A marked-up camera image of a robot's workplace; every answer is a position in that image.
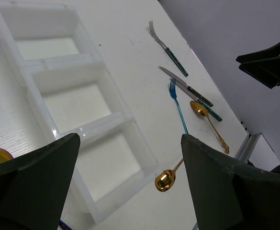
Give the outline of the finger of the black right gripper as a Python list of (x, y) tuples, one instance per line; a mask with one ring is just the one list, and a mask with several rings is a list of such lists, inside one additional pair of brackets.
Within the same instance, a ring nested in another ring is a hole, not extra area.
[(278, 57), (279, 55), (280, 55), (280, 42), (270, 48), (261, 51), (240, 55), (236, 58), (236, 61), (240, 64), (243, 64), (251, 61), (274, 58), (274, 57)]
[(280, 86), (280, 55), (240, 64), (239, 69), (270, 89)]

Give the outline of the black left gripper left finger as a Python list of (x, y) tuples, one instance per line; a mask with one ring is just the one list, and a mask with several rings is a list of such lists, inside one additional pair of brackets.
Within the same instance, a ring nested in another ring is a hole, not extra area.
[(70, 133), (0, 163), (0, 230), (58, 228), (79, 148)]

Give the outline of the gold spoon plain handle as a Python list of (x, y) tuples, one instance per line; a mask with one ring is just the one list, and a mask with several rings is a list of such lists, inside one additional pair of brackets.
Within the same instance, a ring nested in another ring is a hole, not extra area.
[(181, 159), (174, 169), (164, 170), (159, 176), (155, 178), (155, 187), (158, 191), (166, 192), (173, 186), (176, 180), (176, 171), (183, 162), (184, 159)]

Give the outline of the purple metallic spoon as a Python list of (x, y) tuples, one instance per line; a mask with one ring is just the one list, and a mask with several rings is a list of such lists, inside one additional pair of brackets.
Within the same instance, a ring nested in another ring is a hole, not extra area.
[(59, 227), (62, 230), (72, 230), (71, 227), (69, 227), (66, 223), (64, 223), (62, 220), (59, 221)]

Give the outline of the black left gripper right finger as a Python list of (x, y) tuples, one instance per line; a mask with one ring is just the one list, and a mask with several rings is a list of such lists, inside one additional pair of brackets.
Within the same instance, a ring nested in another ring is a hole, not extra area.
[(181, 148), (199, 229), (280, 230), (280, 165), (262, 170), (187, 134)]

